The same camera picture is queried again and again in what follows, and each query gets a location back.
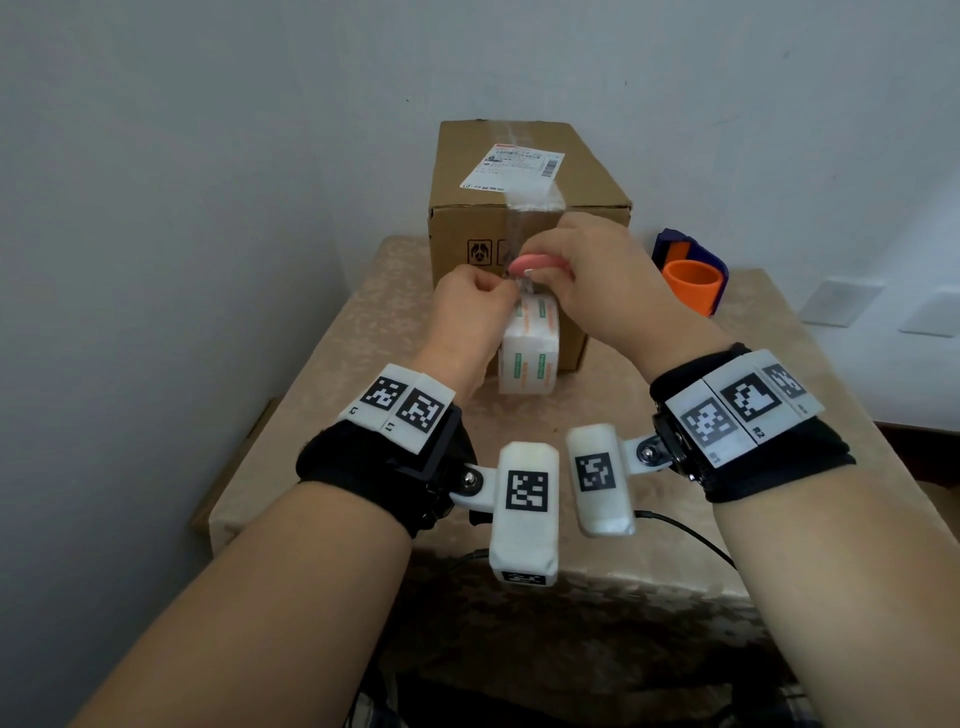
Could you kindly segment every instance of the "left hand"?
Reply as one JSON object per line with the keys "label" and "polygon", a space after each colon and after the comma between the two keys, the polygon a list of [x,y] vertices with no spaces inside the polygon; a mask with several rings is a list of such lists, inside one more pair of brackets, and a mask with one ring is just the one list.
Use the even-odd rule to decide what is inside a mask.
{"label": "left hand", "polygon": [[519,289],[512,280],[460,265],[437,283],[426,343],[410,368],[430,375],[464,402],[483,383]]}

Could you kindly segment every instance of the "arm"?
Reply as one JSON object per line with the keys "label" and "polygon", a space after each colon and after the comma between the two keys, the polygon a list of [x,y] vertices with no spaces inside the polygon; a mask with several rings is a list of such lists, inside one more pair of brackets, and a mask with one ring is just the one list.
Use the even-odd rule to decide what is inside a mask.
{"label": "arm", "polygon": [[[523,252],[570,261],[573,277],[542,269],[531,278],[648,382],[732,343],[673,297],[621,226],[568,213]],[[934,726],[960,716],[960,546],[948,534],[857,467],[718,504],[714,514],[827,724]]]}
{"label": "arm", "polygon": [[[468,399],[516,295],[468,266],[449,274],[410,368]],[[378,506],[295,486],[160,615],[73,725],[341,724],[411,547]]]}

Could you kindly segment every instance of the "table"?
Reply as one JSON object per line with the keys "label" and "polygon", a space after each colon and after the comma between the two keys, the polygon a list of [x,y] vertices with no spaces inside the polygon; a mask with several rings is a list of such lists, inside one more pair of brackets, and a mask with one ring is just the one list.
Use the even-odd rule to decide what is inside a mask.
{"label": "table", "polygon": [[[215,554],[293,486],[303,444],[385,364],[415,352],[430,295],[426,241],[387,238],[214,507]],[[770,349],[828,405],[824,419],[877,487],[946,528],[763,271],[732,272],[716,320],[747,346]],[[562,454],[558,583],[532,590],[496,582],[482,562],[461,567],[444,577],[443,588],[432,588],[384,664],[567,719],[582,714],[609,724],[636,710],[649,717],[651,689],[680,691],[688,707],[693,698],[685,686],[723,682],[718,655],[769,645],[736,571],[679,529],[639,521],[634,537],[607,539],[588,539],[578,529],[563,456],[566,431],[610,422],[620,437],[637,437],[651,432],[653,412],[633,366],[597,341],[589,343],[582,371],[561,376],[550,397],[500,397],[488,380],[464,415],[480,464],[495,467],[500,448],[514,440],[546,442]],[[663,513],[723,544],[699,485],[664,471],[632,478],[632,489],[635,508]],[[408,580],[419,583],[438,573],[439,560],[489,540],[488,525],[471,526],[467,513],[455,509],[416,539]],[[659,705],[670,714],[670,700]]]}

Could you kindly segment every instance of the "cable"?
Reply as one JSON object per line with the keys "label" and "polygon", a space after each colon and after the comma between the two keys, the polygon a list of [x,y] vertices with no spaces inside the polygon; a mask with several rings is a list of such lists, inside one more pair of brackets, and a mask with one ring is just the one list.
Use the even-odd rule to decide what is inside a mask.
{"label": "cable", "polygon": [[654,520],[656,520],[656,521],[663,521],[663,522],[669,523],[670,525],[675,525],[675,526],[677,526],[680,530],[685,531],[686,533],[690,534],[693,538],[695,538],[695,539],[696,539],[697,541],[699,541],[701,544],[703,544],[704,546],[706,546],[707,548],[709,548],[711,551],[713,551],[713,553],[715,553],[715,554],[716,554],[717,556],[719,556],[721,559],[723,559],[723,560],[726,561],[728,564],[730,564],[734,569],[736,569],[736,564],[733,562],[733,559],[732,559],[730,556],[728,556],[727,554],[725,554],[725,553],[724,553],[723,551],[721,551],[717,546],[715,546],[714,544],[712,544],[709,540],[707,540],[706,538],[704,538],[703,536],[701,536],[699,533],[697,533],[696,531],[694,531],[694,530],[693,530],[692,528],[690,528],[689,526],[684,525],[683,523],[680,523],[679,521],[674,521],[674,520],[671,519],[670,517],[664,516],[664,515],[662,515],[662,514],[660,514],[660,513],[654,513],[653,511],[634,511],[634,515],[635,515],[637,518],[639,518],[639,519],[654,519]]}

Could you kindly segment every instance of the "light switch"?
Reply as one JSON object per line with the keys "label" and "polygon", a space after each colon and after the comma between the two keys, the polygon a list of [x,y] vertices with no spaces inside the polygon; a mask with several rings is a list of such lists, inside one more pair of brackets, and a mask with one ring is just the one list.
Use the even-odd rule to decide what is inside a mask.
{"label": "light switch", "polygon": [[830,277],[813,292],[800,309],[805,324],[848,327],[883,290],[886,283],[878,280],[855,280]]}
{"label": "light switch", "polygon": [[956,336],[960,333],[960,288],[938,288],[900,324],[904,333]]}

